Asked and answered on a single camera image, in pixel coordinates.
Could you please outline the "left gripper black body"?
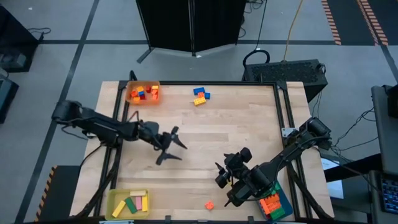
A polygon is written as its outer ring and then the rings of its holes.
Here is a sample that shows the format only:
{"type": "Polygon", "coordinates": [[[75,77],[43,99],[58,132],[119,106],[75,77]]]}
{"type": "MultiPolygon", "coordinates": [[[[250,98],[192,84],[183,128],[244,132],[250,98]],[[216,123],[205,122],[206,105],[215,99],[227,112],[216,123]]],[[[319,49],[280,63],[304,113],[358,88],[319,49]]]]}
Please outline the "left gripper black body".
{"type": "Polygon", "coordinates": [[[170,133],[155,134],[148,129],[140,129],[138,134],[140,140],[153,145],[156,151],[166,151],[174,138],[174,136],[170,133]]]}

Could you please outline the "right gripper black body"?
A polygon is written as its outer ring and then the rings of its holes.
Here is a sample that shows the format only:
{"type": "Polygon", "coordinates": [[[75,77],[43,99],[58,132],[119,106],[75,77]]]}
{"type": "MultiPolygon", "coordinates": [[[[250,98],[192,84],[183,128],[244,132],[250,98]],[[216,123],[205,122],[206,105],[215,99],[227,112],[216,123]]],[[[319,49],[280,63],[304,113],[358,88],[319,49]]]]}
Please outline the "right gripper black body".
{"type": "Polygon", "coordinates": [[[249,162],[249,152],[237,152],[235,154],[224,154],[226,170],[231,174],[229,184],[233,179],[244,179],[249,175],[249,169],[244,163],[249,162]]]}

